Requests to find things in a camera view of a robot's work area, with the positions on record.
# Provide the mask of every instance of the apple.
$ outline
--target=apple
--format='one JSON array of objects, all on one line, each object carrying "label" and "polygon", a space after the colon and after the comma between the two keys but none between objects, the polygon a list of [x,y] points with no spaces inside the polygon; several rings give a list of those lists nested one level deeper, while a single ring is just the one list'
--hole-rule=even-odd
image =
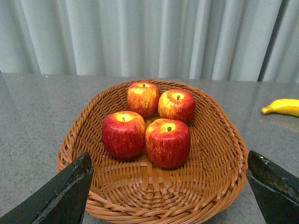
[{"label": "apple", "polygon": [[133,158],[145,145],[145,122],[138,113],[121,111],[103,120],[102,142],[105,149],[118,158]]},{"label": "apple", "polygon": [[148,82],[136,82],[128,88],[128,108],[143,117],[148,117],[158,110],[159,88]]},{"label": "apple", "polygon": [[149,159],[164,168],[182,165],[189,156],[190,130],[179,120],[157,119],[145,132],[145,148]]},{"label": "apple", "polygon": [[159,99],[158,111],[161,118],[180,120],[187,124],[195,113],[195,99],[187,90],[167,90]]}]

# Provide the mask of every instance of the speckled granite surface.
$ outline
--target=speckled granite surface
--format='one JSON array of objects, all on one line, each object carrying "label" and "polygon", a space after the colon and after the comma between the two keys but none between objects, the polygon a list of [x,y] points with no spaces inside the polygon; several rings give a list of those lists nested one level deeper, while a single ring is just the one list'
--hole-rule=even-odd
[{"label": "speckled granite surface", "polygon": [[[98,93],[137,78],[0,74],[0,217],[57,174],[56,156],[74,120]],[[211,95],[255,150],[299,176],[299,119],[262,115],[299,84],[180,80]],[[86,214],[84,224],[108,224]],[[265,224],[249,184],[207,224]]]}]

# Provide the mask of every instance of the white curtain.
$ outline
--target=white curtain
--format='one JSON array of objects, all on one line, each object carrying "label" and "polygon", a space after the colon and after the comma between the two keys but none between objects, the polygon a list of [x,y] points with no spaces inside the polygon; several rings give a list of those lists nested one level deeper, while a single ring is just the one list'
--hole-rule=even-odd
[{"label": "white curtain", "polygon": [[299,82],[299,1],[0,0],[8,73]]}]

